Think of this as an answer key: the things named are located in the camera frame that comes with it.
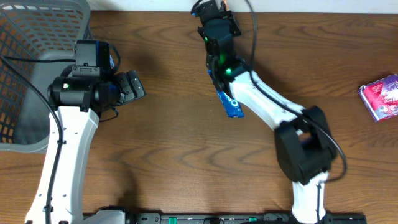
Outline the blue snack bar wrapper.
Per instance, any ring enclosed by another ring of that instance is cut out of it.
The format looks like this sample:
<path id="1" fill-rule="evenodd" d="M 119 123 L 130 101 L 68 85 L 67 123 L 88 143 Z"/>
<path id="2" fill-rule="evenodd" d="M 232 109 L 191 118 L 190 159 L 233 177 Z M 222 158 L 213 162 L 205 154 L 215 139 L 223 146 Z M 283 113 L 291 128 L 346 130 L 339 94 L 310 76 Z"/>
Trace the blue snack bar wrapper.
<path id="1" fill-rule="evenodd" d="M 224 90 L 219 90 L 216 88 L 218 98 L 226 111 L 229 118 L 243 118 L 244 113 L 239 102 L 234 98 L 230 97 L 228 93 L 230 92 L 228 84 L 225 82 Z"/>

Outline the purple red tissue pack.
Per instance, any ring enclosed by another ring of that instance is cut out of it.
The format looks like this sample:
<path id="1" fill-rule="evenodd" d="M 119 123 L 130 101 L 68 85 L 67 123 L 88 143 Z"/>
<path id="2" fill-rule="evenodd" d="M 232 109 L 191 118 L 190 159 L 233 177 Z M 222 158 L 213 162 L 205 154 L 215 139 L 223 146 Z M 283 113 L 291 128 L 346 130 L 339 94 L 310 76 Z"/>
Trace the purple red tissue pack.
<path id="1" fill-rule="evenodd" d="M 375 122 L 397 116 L 397 74 L 362 85 L 358 95 Z"/>

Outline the orange tissue pocket pack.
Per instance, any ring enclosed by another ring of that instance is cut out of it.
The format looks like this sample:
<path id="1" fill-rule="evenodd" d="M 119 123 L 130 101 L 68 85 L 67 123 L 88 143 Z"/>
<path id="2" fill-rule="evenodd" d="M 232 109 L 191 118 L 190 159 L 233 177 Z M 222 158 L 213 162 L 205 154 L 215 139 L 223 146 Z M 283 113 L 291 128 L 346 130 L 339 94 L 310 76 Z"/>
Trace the orange tissue pocket pack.
<path id="1" fill-rule="evenodd" d="M 228 10 L 229 10 L 229 6 L 228 6 L 228 3 L 227 3 L 226 0 L 222 0 L 222 1 L 221 1 L 221 8 L 222 8 L 224 11 L 228 11 Z"/>

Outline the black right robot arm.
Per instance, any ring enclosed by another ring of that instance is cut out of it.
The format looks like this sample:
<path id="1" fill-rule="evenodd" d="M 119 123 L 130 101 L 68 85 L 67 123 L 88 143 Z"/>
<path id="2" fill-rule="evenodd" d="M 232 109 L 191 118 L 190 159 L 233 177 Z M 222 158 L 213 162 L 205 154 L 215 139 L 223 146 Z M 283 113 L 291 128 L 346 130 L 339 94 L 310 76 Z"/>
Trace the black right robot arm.
<path id="1" fill-rule="evenodd" d="M 236 56 L 233 39 L 240 28 L 231 11 L 192 11 L 205 42 L 206 66 L 218 91 L 244 104 L 274 132 L 278 164 L 292 182 L 292 215 L 298 223 L 324 223 L 324 191 L 333 160 L 344 152 L 333 139 L 324 112 L 293 103 L 267 86 Z"/>

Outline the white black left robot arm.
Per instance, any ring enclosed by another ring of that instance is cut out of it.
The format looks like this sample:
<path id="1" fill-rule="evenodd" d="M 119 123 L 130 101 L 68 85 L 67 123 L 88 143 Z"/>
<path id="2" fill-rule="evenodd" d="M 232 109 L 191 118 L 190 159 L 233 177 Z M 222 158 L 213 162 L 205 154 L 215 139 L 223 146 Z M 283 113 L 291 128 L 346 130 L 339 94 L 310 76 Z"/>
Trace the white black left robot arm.
<path id="1" fill-rule="evenodd" d="M 26 223 L 134 223 L 126 209 L 115 206 L 84 216 L 83 183 L 101 113 L 144 95 L 135 70 L 108 77 L 73 73 L 53 81 L 47 153 Z"/>

